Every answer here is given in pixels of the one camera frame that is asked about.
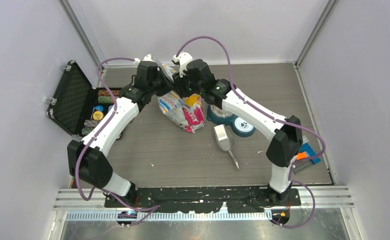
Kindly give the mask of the white yellow pet food bag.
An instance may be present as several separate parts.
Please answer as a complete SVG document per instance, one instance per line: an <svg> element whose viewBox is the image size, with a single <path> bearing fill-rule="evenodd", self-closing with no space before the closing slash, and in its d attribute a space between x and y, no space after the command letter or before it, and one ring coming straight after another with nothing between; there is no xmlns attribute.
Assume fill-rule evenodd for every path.
<svg viewBox="0 0 390 240"><path fill-rule="evenodd" d="M198 94L181 98L173 90L157 97L162 113L180 129L194 133L205 126L202 98Z"/></svg>

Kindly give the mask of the metal food scoop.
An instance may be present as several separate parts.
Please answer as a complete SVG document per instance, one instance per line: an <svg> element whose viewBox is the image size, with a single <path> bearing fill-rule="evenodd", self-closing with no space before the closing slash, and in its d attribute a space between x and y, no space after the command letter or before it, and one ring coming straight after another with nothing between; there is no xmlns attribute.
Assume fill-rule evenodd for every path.
<svg viewBox="0 0 390 240"><path fill-rule="evenodd" d="M216 125L213 128L214 136L216 138L216 143L218 147L229 154L229 157L234 164L234 166L239 170L240 165L235 157L235 155L232 153L232 150L236 146L236 142L232 134L230 133L229 129L224 125Z"/></svg>

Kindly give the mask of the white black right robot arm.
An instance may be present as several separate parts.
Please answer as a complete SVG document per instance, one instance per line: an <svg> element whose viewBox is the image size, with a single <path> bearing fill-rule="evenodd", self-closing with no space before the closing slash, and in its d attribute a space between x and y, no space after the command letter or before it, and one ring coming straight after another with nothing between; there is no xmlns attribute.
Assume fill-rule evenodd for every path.
<svg viewBox="0 0 390 240"><path fill-rule="evenodd" d="M282 205L292 186L291 171L302 140L301 121L274 113L247 97L229 79L217 79L201 59L173 60L178 72L172 76L174 90L182 97L200 95L205 102L247 121L269 141L266 157L271 162L267 198Z"/></svg>

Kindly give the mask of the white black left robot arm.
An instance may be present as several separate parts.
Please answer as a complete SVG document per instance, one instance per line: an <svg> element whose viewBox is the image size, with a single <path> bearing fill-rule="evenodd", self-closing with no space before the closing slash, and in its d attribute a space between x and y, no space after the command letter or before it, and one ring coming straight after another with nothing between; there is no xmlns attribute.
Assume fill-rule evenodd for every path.
<svg viewBox="0 0 390 240"><path fill-rule="evenodd" d="M131 207L136 202L136 193L131 190L134 183L115 173L107 156L120 133L150 103L152 96L167 90L168 84L161 76L159 64L142 60L133 83L113 97L113 108L102 121L82 140L72 140L67 146L69 170L78 190L82 189L80 182L84 181L117 195L124 207Z"/></svg>

